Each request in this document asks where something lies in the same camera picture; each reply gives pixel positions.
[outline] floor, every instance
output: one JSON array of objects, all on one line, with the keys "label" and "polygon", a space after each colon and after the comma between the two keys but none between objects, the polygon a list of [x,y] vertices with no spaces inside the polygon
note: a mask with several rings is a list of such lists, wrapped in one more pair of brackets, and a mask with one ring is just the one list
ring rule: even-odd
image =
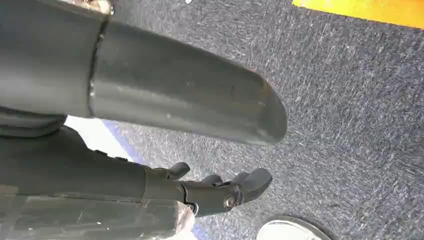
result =
[{"label": "floor", "polygon": [[424,238],[424,31],[294,7],[289,0],[116,0],[117,21],[263,74],[289,114],[277,145],[256,147],[107,122],[153,167],[193,179],[263,167],[259,200],[201,218],[201,240],[251,240],[281,215],[333,239]]}]

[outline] black plastic part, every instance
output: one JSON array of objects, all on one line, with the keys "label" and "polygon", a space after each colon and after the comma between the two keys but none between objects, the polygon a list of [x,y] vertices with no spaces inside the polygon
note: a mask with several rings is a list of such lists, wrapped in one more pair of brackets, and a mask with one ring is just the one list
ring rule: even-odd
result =
[{"label": "black plastic part", "polygon": [[37,114],[0,107],[0,136],[36,138],[58,130],[65,115]]},{"label": "black plastic part", "polygon": [[146,167],[88,149],[73,129],[37,138],[0,138],[0,185],[20,195],[78,193],[141,199]]},{"label": "black plastic part", "polygon": [[96,117],[259,145],[285,135],[285,108],[258,74],[120,23],[103,36],[90,94]]},{"label": "black plastic part", "polygon": [[58,0],[2,0],[0,106],[90,117],[89,78],[105,20]]}]

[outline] clear plastic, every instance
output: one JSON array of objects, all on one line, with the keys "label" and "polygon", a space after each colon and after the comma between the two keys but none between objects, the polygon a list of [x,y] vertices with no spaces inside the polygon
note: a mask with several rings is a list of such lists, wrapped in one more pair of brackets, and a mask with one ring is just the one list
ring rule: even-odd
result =
[{"label": "clear plastic", "polygon": [[195,221],[173,200],[21,196],[2,188],[0,240],[165,240],[191,231]]}]

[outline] metal bolt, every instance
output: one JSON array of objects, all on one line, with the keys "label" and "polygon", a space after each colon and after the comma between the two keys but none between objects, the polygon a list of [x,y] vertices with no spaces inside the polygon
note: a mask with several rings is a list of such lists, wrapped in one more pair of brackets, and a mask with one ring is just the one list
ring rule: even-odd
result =
[{"label": "metal bolt", "polygon": [[234,205],[236,204],[236,199],[232,196],[232,195],[228,195],[225,199],[224,199],[224,207],[225,208],[232,208],[234,207]]}]

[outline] white sneaker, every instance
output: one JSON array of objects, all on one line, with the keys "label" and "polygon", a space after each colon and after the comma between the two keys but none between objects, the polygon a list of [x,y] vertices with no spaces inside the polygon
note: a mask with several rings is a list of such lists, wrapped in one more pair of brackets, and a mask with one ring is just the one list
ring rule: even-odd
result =
[{"label": "white sneaker", "polygon": [[284,216],[265,224],[256,240],[331,240],[321,230],[299,218]]}]

